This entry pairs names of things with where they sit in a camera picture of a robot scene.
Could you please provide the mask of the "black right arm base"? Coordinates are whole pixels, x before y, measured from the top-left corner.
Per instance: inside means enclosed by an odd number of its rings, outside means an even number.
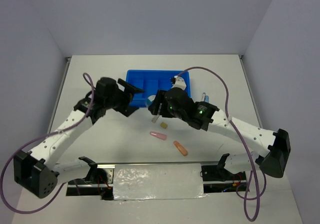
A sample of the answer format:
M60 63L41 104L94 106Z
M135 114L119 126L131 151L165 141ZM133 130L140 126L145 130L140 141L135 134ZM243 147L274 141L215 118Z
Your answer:
M230 154L223 154L218 163L207 163L201 164L200 176L203 181L232 181L233 183L241 182L246 180L246 175L244 172L238 172L237 174L232 174L225 169L225 163Z

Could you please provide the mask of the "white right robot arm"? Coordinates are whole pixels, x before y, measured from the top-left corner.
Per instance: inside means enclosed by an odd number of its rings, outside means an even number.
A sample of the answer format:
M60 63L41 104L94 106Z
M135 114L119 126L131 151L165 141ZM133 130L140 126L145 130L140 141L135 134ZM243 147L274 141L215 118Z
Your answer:
M220 134L245 143L249 154L224 154L218 162L218 176L229 179L238 172L248 171L254 164L264 174L282 178L291 152L289 134L283 129L265 130L227 116L217 106L205 101L195 102L186 91L174 87L149 96L146 106L152 115L178 118L196 130Z

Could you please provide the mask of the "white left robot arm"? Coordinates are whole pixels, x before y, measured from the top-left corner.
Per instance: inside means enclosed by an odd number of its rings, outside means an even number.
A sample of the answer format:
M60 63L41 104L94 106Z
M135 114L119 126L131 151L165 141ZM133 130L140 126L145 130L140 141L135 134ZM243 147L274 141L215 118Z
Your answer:
M64 152L102 117L113 109L129 117L137 107L131 106L135 94L144 90L122 79L100 78L96 84L88 74L83 75L91 90L80 99L65 121L42 142L28 152L14 155L14 180L38 198L47 197L60 183L82 179L96 181L102 172L88 157L82 156L69 163L59 163Z

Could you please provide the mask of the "blue jar sideways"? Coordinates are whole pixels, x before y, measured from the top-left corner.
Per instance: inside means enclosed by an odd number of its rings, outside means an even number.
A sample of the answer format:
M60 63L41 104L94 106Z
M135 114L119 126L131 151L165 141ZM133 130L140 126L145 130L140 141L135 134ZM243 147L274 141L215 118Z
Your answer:
M154 101L156 95L151 95L149 97L146 98L145 100L145 106L148 108Z

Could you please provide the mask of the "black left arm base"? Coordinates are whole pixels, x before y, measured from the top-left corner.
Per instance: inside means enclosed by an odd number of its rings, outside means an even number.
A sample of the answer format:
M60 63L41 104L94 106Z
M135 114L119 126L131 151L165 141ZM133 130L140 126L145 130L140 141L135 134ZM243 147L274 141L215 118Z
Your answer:
M107 172L99 168L96 162L85 156L78 159L84 161L89 166L89 171L83 178L83 181L88 184L97 184L97 192L102 200L113 200L113 188L107 182Z

